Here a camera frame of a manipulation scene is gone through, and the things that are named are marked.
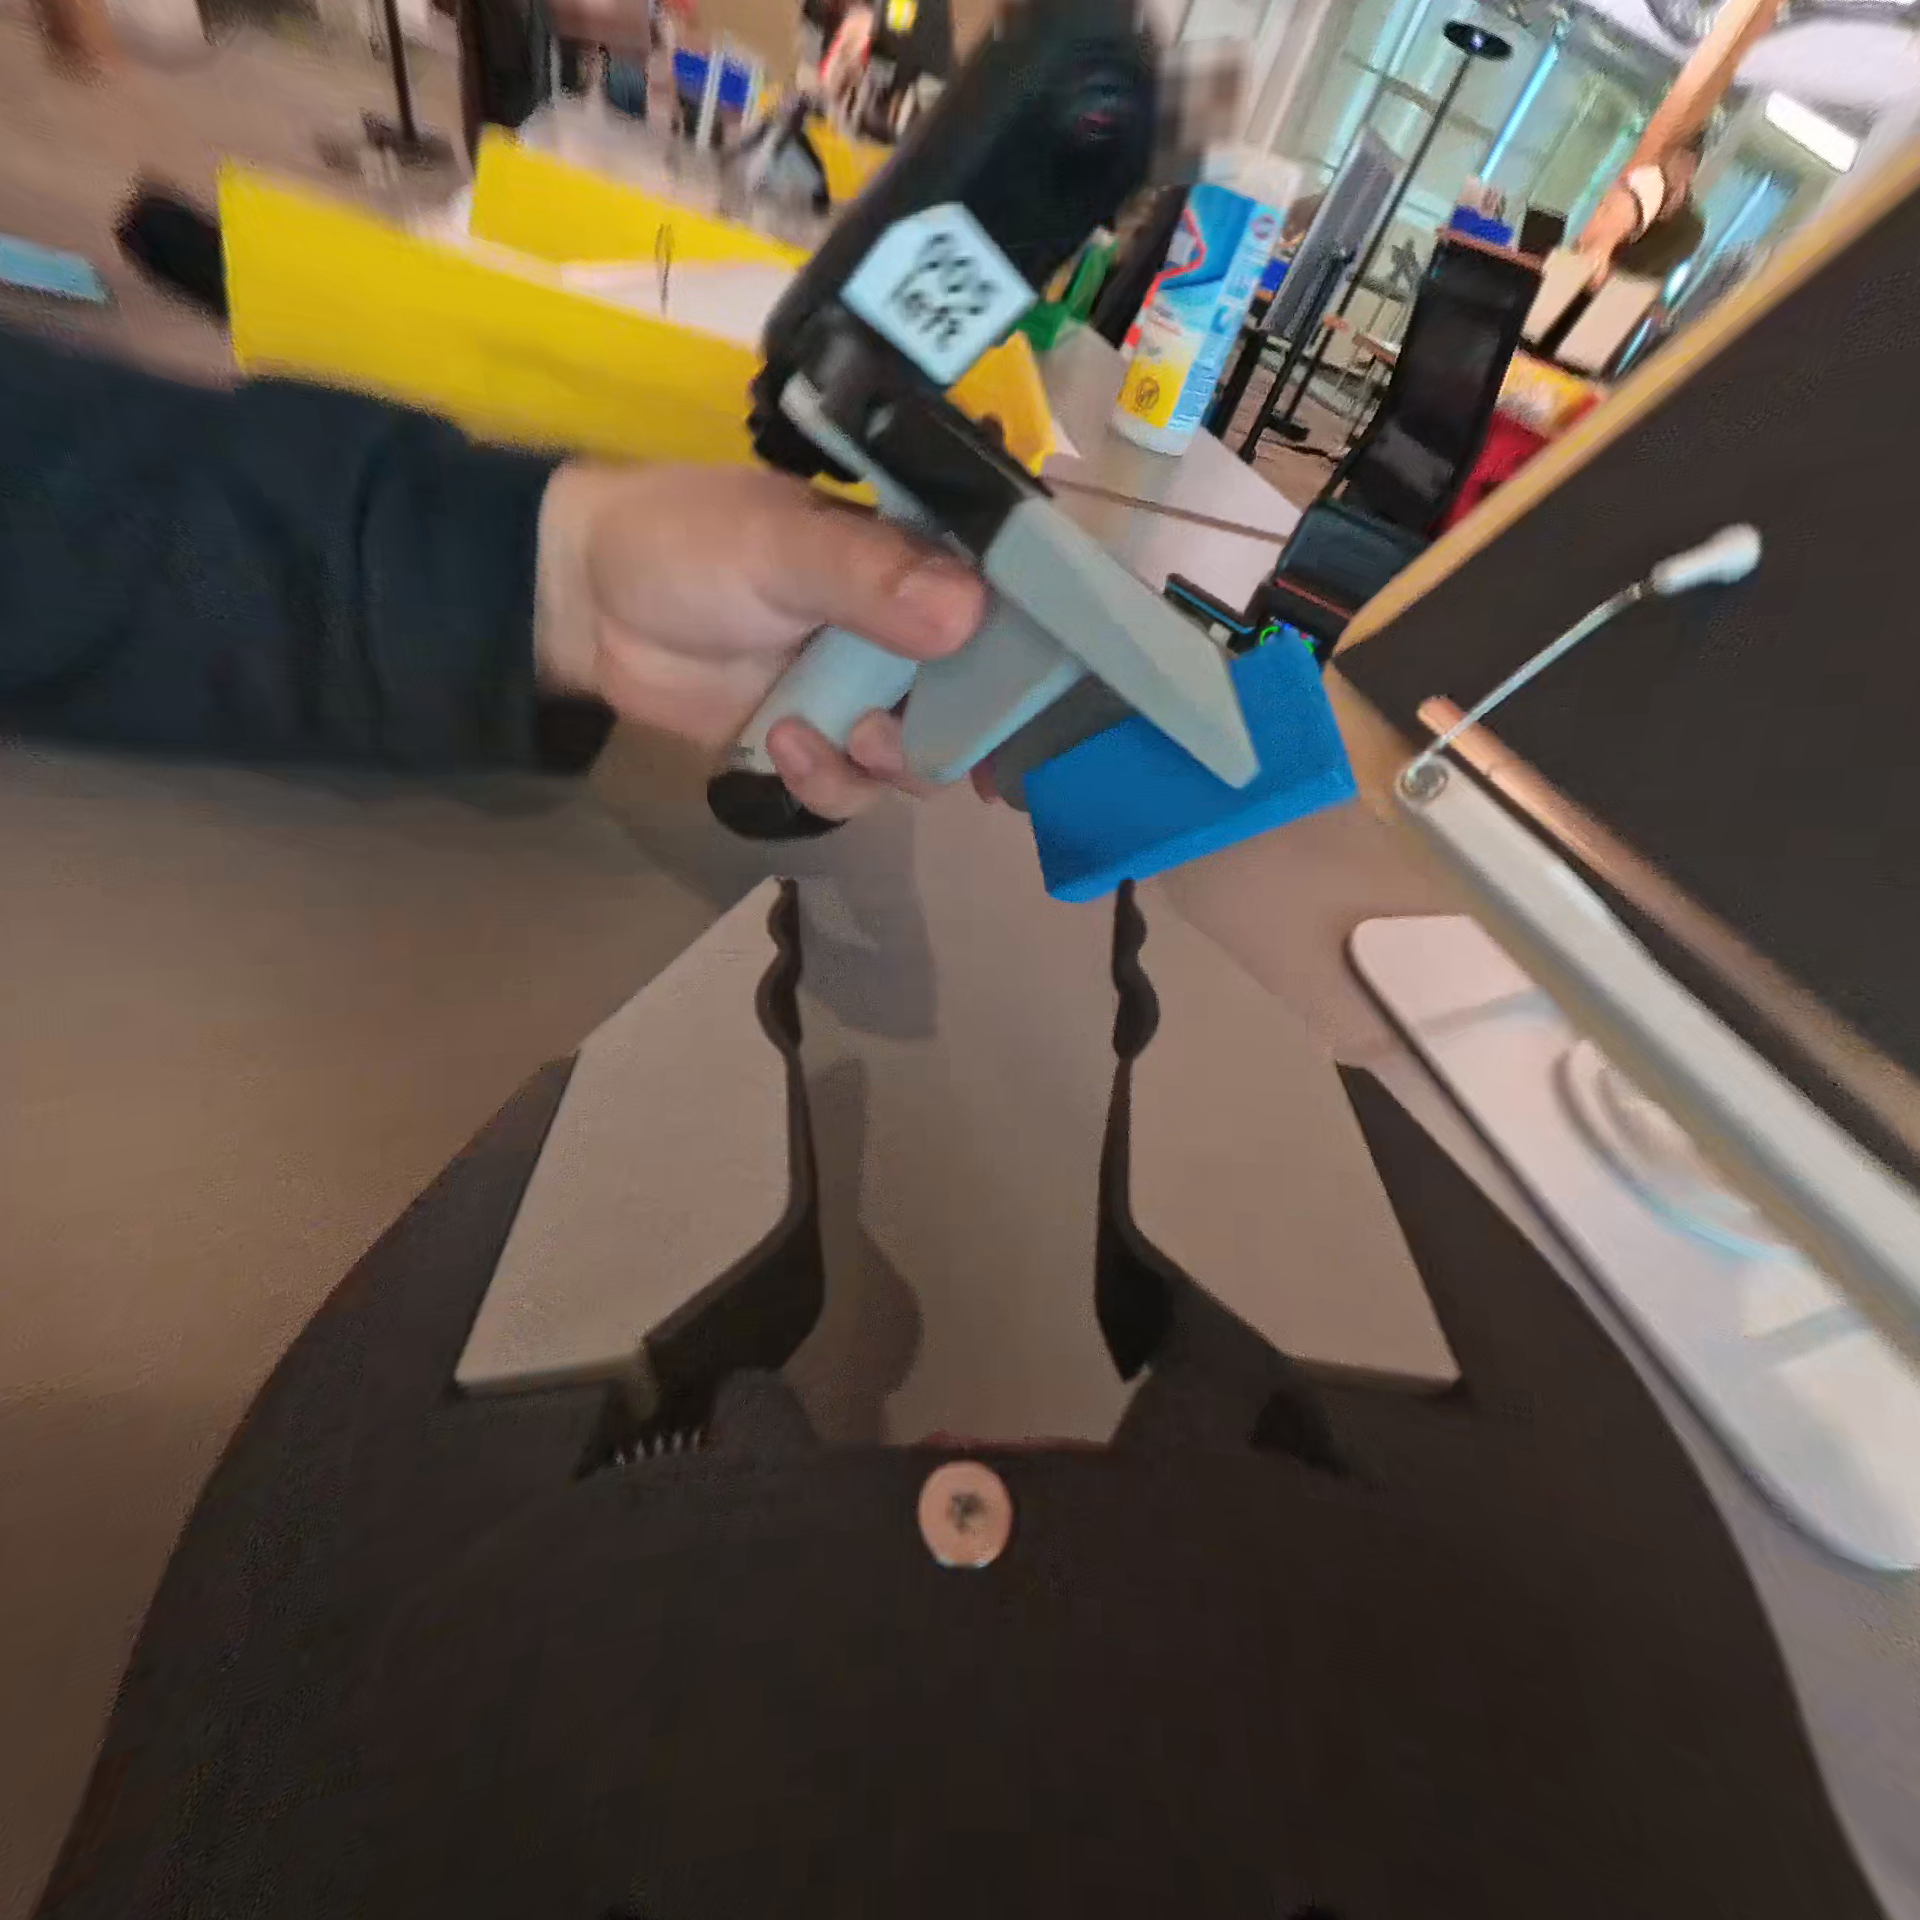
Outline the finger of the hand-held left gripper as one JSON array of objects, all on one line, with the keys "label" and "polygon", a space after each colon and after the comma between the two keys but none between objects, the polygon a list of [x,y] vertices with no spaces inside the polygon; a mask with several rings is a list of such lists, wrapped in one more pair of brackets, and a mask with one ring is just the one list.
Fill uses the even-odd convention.
[{"label": "finger of the hand-held left gripper", "polygon": [[1117,711],[1123,701],[1034,616],[994,606],[954,656],[915,672],[898,705],[904,776],[919,789],[953,786],[1031,724],[1045,756],[1083,737],[1087,712]]},{"label": "finger of the hand-held left gripper", "polygon": [[1020,701],[999,695],[995,749],[1093,680],[1218,781],[1255,778],[1260,753],[1225,652],[1051,498],[1024,498],[1005,515],[982,566],[1001,600],[1063,656]]}]

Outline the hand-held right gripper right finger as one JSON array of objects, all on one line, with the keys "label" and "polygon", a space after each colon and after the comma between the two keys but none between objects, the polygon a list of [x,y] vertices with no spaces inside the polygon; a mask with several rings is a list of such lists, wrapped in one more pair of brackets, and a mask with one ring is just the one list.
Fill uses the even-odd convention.
[{"label": "hand-held right gripper right finger", "polygon": [[1309,1377],[1452,1387],[1458,1359],[1329,1051],[1122,882],[1093,1312],[1122,1380],[1213,1312]]}]

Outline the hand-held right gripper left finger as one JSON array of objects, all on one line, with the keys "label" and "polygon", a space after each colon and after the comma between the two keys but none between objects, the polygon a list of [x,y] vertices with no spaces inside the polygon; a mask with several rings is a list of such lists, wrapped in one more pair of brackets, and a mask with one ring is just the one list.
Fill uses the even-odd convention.
[{"label": "hand-held right gripper left finger", "polygon": [[779,1368],[825,1278],[797,890],[763,879],[579,1046],[451,1377],[705,1395]]}]

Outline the blue foam block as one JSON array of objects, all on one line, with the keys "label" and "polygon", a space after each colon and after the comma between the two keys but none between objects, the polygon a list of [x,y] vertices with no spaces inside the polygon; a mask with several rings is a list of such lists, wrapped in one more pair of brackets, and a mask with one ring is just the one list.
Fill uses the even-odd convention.
[{"label": "blue foam block", "polygon": [[1355,798],[1355,776],[1322,686],[1294,630],[1265,630],[1231,659],[1257,749],[1247,786],[1227,786],[1144,717],[1127,717],[1045,760],[1024,778],[1048,900],[1101,900]]}]

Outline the person's left forearm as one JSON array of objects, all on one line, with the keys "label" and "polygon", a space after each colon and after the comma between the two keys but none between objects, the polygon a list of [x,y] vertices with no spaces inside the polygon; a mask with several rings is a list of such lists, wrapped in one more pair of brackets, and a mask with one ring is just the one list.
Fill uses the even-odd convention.
[{"label": "person's left forearm", "polygon": [[583,773],[536,666],[556,462],[370,397],[2,348],[5,737],[243,763]]}]

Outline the person's left hand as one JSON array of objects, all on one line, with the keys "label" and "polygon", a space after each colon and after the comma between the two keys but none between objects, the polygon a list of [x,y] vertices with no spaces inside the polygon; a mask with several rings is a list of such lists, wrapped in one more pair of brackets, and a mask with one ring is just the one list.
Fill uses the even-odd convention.
[{"label": "person's left hand", "polygon": [[543,694],[728,746],[819,629],[953,656],[983,585],[956,556],[763,469],[567,462],[536,527]]}]

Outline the green plastic bin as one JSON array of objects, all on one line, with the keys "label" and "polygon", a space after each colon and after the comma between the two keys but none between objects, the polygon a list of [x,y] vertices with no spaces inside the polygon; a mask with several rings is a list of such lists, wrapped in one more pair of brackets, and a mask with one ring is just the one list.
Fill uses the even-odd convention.
[{"label": "green plastic bin", "polygon": [[1094,226],[1071,264],[1062,269],[1048,293],[1020,322],[1020,332],[1034,353],[1048,353],[1087,324],[1093,304],[1112,272],[1117,248],[1117,231]]}]

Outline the disinfectant wipes canister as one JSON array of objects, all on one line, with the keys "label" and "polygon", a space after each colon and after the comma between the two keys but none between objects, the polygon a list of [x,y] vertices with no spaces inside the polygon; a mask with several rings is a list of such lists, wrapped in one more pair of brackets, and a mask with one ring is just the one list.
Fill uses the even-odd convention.
[{"label": "disinfectant wipes canister", "polygon": [[1184,191],[1127,338],[1112,432],[1160,457],[1195,442],[1282,226],[1282,207],[1234,183]]}]

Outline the white board stand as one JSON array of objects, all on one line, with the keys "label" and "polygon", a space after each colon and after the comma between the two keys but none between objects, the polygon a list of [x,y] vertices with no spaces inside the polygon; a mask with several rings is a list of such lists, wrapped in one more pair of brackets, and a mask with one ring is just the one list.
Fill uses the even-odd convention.
[{"label": "white board stand", "polygon": [[1358,923],[1361,982],[1762,1496],[1913,1573],[1915,1188],[1463,768],[1392,809],[1469,907]]}]

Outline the black mesh chair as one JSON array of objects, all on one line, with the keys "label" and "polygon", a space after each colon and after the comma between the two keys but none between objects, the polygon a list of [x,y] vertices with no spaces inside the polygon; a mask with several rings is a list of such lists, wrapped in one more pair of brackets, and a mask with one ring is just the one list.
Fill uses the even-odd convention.
[{"label": "black mesh chair", "polygon": [[1433,535],[1487,440],[1540,281],[1526,254],[1441,234],[1386,392],[1319,500]]}]

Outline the black floor lamp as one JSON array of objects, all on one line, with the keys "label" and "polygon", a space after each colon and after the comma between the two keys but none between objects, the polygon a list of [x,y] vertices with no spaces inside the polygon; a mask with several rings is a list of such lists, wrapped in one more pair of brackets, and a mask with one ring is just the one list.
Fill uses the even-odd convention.
[{"label": "black floor lamp", "polygon": [[1392,57],[1383,63],[1375,95],[1367,98],[1365,130],[1378,132],[1392,157],[1392,182],[1363,234],[1347,283],[1329,319],[1322,324],[1301,398],[1307,398],[1335,348],[1336,322],[1347,322],[1363,288],[1375,272],[1410,186],[1438,140],[1450,108],[1467,78],[1479,67],[1502,67],[1514,55],[1514,43],[1502,37],[1474,4],[1412,4],[1400,27]]}]

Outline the yellow plastic bin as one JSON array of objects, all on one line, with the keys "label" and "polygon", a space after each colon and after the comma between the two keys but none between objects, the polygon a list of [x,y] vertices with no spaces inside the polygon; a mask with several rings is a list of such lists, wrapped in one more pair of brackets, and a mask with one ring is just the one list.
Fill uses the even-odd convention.
[{"label": "yellow plastic bin", "polygon": [[804,251],[487,132],[401,223],[225,162],[226,332],[247,374],[393,398],[611,462],[751,462],[757,338]]}]

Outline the white-tipped metal rod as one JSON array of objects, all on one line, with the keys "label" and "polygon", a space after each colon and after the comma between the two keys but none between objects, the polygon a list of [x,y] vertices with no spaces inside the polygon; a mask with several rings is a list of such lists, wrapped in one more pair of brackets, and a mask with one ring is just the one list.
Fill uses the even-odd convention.
[{"label": "white-tipped metal rod", "polygon": [[1502,681],[1481,694],[1473,705],[1456,712],[1445,723],[1428,723],[1428,741],[1417,751],[1398,773],[1395,793],[1407,803],[1426,803],[1445,784],[1445,756],[1452,745],[1485,723],[1499,705],[1511,701],[1540,674],[1567,659],[1571,651],[1597,636],[1604,625],[1624,612],[1644,602],[1665,602],[1683,596],[1691,590],[1714,590],[1743,582],[1762,559],[1762,535],[1747,524],[1736,523],[1714,531],[1710,539],[1691,544],[1662,561],[1648,572],[1641,572],[1630,585],[1615,590],[1594,608],[1571,622],[1568,629],[1556,633],[1543,647],[1529,652]]}]

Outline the black wood-framed board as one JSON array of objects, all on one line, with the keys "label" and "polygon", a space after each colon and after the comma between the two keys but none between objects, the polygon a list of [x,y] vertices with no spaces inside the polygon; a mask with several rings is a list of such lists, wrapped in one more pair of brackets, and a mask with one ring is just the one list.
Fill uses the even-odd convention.
[{"label": "black wood-framed board", "polygon": [[1329,685],[1426,741],[1721,527],[1737,585],[1624,612],[1487,727],[1574,864],[1741,1039],[1915,1178],[1915,137],[1383,587]]}]

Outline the wooden post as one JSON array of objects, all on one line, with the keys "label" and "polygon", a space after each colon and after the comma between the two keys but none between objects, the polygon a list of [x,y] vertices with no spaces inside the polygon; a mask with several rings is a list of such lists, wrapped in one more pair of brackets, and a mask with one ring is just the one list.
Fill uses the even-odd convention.
[{"label": "wooden post", "polygon": [[1781,3],[1706,4],[1704,28],[1683,55],[1675,80],[1648,116],[1624,166],[1603,189],[1596,209],[1578,229],[1574,254],[1594,293],[1610,276],[1617,251],[1685,195],[1688,186],[1677,179],[1677,168],[1690,160],[1694,134],[1706,128],[1741,61],[1775,28],[1781,9]]}]

